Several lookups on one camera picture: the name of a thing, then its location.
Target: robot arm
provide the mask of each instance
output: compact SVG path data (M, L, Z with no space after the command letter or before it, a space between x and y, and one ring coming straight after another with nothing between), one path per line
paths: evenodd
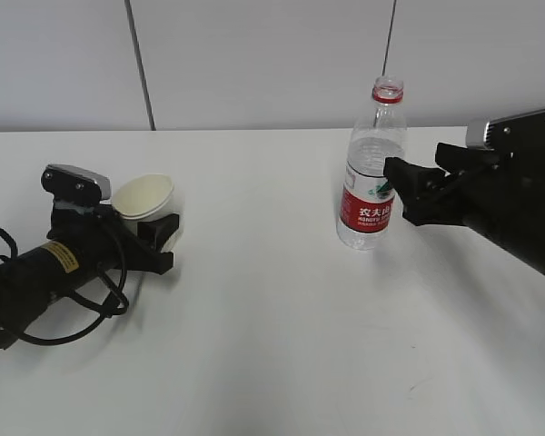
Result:
M476 122L467 148L440 143L435 161L386 159L404 218L470 227L545 275L545 109Z

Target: white wall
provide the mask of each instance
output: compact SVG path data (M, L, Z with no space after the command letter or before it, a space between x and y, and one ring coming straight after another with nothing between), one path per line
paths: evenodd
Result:
M399 0L389 70L413 125L545 105L545 0Z
M0 131L149 129L121 0L0 0Z
M132 0L159 129L349 127L392 0ZM411 125L545 105L545 0L399 0ZM149 129L122 0L0 0L0 130Z
M132 0L158 129L351 125L391 0Z
M133 0L159 128L351 126L392 0ZM545 105L545 0L399 0L411 125Z

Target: yellow warning label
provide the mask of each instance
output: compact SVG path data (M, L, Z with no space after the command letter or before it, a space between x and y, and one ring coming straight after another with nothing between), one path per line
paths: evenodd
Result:
M72 273L79 267L79 262L76 260L76 257L74 257L73 252L71 252L61 243L58 243L57 241L51 241L50 243L42 245L41 248L47 250L56 258L58 262L61 263L65 273Z

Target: water bottle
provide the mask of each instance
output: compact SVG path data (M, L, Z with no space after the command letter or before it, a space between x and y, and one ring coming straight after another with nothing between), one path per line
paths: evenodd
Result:
M375 81L372 108L353 127L337 222L341 240L357 250L370 250L390 221L394 192L385 177L386 157L403 157L406 120L401 112L403 82L381 76Z

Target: label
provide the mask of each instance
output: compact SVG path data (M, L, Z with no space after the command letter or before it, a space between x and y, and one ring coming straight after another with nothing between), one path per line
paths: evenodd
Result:
M61 263L64 272L67 274L72 273L79 267L79 262L76 260L76 257L74 257L73 252L57 241L46 243L40 248L44 248L50 254L52 254L56 260Z
M385 177L356 172L347 163L341 218L345 225L362 233L375 233L388 226L393 188Z

